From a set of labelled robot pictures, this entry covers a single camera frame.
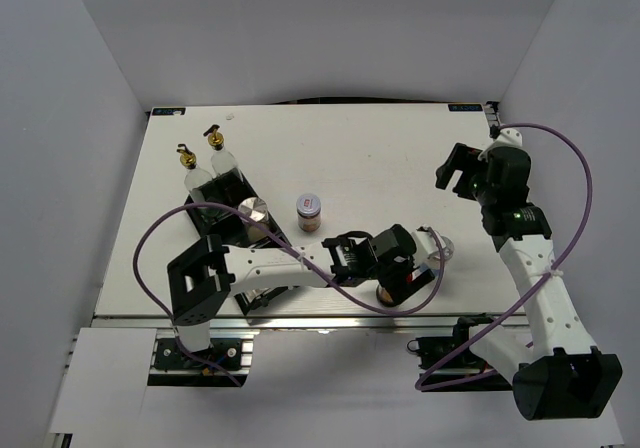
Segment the red-lid brown jar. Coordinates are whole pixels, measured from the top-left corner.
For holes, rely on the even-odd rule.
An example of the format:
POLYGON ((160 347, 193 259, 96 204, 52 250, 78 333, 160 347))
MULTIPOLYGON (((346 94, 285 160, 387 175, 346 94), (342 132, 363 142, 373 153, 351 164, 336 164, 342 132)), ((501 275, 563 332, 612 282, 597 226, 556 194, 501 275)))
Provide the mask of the red-lid brown jar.
POLYGON ((406 300, 405 287, 403 285, 385 287, 379 284, 376 289, 376 299, 384 307, 397 307, 406 300))

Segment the blue-label silver-lid shaker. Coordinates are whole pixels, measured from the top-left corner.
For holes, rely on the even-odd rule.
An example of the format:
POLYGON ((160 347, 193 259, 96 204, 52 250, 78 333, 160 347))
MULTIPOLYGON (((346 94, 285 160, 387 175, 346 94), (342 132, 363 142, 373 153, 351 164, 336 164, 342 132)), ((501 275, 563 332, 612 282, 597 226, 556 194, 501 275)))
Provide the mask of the blue-label silver-lid shaker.
POLYGON ((440 270, 441 263, 447 264, 453 258, 455 247, 449 238, 436 234, 428 236, 425 250, 426 266, 432 270, 440 270))

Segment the white-lid orange spice jar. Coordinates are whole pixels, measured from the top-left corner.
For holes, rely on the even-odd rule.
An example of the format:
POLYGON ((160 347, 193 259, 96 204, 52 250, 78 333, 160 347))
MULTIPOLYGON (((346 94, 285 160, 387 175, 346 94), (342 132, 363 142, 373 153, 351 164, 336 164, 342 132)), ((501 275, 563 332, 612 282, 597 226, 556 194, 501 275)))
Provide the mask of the white-lid orange spice jar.
POLYGON ((296 201, 298 226, 305 232, 314 232, 321 225, 321 201, 312 193, 299 196, 296 201))

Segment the tall silver-lid white shaker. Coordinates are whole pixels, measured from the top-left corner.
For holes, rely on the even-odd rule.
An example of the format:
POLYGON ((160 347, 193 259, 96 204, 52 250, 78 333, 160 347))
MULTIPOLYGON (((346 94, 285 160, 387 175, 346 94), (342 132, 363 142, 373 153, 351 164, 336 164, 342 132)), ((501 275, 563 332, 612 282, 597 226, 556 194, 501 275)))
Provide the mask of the tall silver-lid white shaker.
POLYGON ((242 219, 249 243, 254 244, 262 240, 265 233, 258 226, 270 229, 270 214, 267 203, 262 198, 254 196, 244 199, 237 209, 253 221, 253 223, 249 223, 242 219))

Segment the clear glass gold-spout bottle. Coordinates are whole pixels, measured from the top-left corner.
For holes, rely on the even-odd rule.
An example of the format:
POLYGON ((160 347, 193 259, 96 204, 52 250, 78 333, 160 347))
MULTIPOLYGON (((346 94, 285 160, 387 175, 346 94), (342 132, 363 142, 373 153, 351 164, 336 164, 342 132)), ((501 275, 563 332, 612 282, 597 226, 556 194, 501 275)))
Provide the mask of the clear glass gold-spout bottle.
POLYGON ((184 184, 192 200, 195 203, 205 202, 203 187, 213 180, 212 175, 198 165, 197 156, 184 143, 178 144, 176 151, 186 169, 184 184))

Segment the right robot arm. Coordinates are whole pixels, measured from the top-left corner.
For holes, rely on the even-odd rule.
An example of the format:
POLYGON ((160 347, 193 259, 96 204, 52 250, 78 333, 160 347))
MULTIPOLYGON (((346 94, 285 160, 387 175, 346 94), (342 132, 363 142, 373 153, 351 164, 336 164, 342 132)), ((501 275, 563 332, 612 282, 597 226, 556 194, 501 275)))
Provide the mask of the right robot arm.
POLYGON ((521 344, 504 327, 476 323, 451 342, 453 358, 472 367, 484 360, 512 388, 527 420, 599 417, 622 377, 614 354, 604 354, 581 324, 563 276, 555 267, 552 231, 529 200, 531 159, 521 148, 488 150, 455 144, 436 171, 447 187, 481 207, 482 223, 520 295, 532 336, 521 344))

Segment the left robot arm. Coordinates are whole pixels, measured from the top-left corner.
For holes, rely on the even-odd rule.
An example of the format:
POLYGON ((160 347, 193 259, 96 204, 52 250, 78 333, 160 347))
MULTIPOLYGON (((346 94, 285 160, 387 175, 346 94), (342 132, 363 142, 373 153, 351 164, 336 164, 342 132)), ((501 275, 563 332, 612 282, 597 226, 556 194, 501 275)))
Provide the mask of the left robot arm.
POLYGON ((380 303, 396 307, 436 278, 445 262, 438 234, 395 224, 374 237, 359 232, 307 246, 226 245, 207 235, 167 267, 177 355, 199 367, 211 355, 209 323, 229 297, 273 288, 347 290, 375 282, 380 303))

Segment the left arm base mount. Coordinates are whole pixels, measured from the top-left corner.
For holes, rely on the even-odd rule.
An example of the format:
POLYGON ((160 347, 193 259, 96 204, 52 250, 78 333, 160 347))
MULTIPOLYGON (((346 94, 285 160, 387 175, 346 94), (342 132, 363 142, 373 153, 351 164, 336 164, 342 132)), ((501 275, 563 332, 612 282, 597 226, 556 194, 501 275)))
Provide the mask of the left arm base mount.
POLYGON ((209 346, 186 354, 168 330, 152 349, 147 385, 151 387, 240 388, 249 374, 253 336, 213 332, 209 346))

